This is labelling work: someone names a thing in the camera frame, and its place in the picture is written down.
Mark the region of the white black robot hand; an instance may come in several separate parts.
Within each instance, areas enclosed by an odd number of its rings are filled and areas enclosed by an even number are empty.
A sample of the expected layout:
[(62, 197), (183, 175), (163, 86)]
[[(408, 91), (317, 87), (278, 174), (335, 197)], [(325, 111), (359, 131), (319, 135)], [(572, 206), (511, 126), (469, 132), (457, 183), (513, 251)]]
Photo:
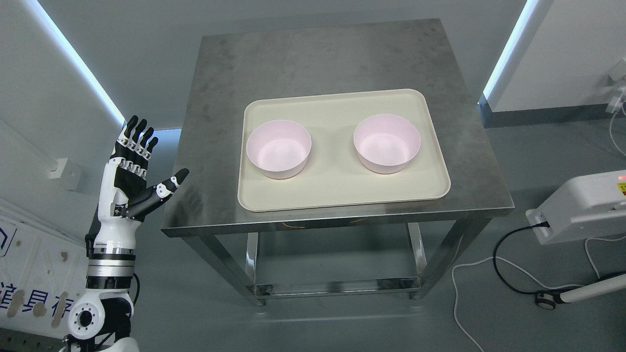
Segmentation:
[(148, 214), (172, 198), (190, 171), (147, 185), (147, 170), (158, 138), (147, 120), (132, 116), (119, 133), (101, 181), (97, 219), (100, 230), (92, 243), (95, 254), (130, 255), (135, 232)]

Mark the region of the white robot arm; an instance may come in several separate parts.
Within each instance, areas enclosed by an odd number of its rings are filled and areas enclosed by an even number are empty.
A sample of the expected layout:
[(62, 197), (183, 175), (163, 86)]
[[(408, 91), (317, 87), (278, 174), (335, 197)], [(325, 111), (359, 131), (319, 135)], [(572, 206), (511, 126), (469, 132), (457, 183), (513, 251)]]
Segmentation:
[(89, 256), (86, 290), (70, 310), (63, 352), (95, 352), (96, 338), (101, 335), (114, 335), (107, 352), (139, 351), (137, 341), (130, 336), (134, 303), (128, 290), (134, 262), (133, 254)]

